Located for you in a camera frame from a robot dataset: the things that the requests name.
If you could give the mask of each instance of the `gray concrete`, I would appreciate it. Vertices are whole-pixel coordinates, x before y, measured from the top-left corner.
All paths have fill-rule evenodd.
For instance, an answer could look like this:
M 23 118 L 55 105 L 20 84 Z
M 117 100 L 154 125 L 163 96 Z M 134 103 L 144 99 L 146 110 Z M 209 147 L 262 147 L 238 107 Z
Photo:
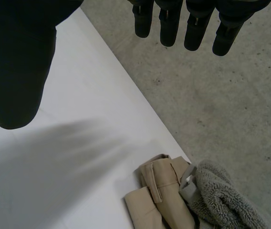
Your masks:
M 160 44 L 155 6 L 148 38 L 134 34 L 127 0 L 85 0 L 82 9 L 186 154 L 216 160 L 238 189 L 271 214 L 271 4 L 243 26 L 225 57 L 211 48 L 215 13 L 200 49 Z

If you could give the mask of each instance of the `gray towel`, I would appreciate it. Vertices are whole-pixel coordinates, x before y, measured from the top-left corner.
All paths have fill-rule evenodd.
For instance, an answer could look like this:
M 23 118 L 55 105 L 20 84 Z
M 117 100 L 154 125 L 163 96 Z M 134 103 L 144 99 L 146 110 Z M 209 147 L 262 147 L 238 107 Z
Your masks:
M 271 217 L 238 192 L 227 171 L 215 162 L 203 160 L 198 168 L 189 166 L 180 194 L 200 221 L 228 229 L 271 229 Z

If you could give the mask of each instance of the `beige cloth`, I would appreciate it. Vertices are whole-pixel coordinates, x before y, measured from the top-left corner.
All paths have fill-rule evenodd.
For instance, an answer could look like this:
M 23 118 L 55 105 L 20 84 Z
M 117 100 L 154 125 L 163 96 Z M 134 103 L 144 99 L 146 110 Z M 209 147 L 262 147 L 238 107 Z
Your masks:
M 165 229 L 147 187 L 128 193 L 125 201 L 135 229 Z
M 195 223 L 179 195 L 182 174 L 188 163 L 182 158 L 172 160 L 158 155 L 140 166 L 153 202 L 171 229 L 194 229 Z

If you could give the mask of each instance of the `finger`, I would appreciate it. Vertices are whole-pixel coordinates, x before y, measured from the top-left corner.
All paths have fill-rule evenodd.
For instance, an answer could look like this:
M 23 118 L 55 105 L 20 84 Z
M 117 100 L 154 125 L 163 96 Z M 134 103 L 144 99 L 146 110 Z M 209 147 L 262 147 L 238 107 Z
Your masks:
M 150 33 L 154 0 L 129 0 L 133 4 L 135 34 L 146 38 Z
M 226 55 L 235 41 L 244 22 L 255 12 L 265 8 L 271 0 L 217 0 L 221 24 L 216 32 L 212 51 L 215 55 Z
M 216 39 L 212 47 L 215 55 L 224 56 L 229 52 L 244 22 L 251 16 L 228 17 L 219 13 L 221 24 L 216 32 Z
M 183 0 L 156 0 L 156 3 L 161 8 L 159 15 L 161 43 L 164 46 L 171 47 L 177 37 Z
M 201 45 L 215 3 L 210 0 L 186 0 L 186 4 L 191 14 L 187 21 L 184 47 L 189 51 L 196 51 Z

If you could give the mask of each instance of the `black glove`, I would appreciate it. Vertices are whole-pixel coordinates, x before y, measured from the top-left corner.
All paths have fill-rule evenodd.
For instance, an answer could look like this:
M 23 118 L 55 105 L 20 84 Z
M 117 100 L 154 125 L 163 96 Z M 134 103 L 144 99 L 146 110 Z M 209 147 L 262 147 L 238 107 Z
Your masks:
M 55 52 L 55 26 L 83 0 L 0 0 L 0 126 L 36 115 Z
M 135 33 L 139 37 L 147 37 L 150 32 L 154 0 L 129 0 L 133 4 L 135 17 Z M 184 46 L 190 51 L 199 48 L 216 8 L 221 20 L 213 45 L 216 55 L 228 53 L 242 25 L 255 12 L 265 8 L 271 0 L 186 0 L 190 12 Z M 182 0 L 155 0 L 160 6 L 161 43 L 172 46 L 175 42 Z

